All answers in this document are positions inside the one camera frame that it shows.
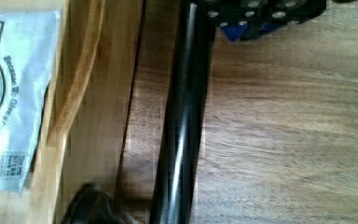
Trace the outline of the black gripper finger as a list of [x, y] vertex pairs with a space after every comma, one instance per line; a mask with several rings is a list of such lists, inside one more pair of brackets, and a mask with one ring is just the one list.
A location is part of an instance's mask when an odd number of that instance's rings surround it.
[[201, 4], [202, 38], [220, 29], [231, 42], [252, 41], [286, 26], [299, 25], [321, 16], [326, 0], [196, 0]]

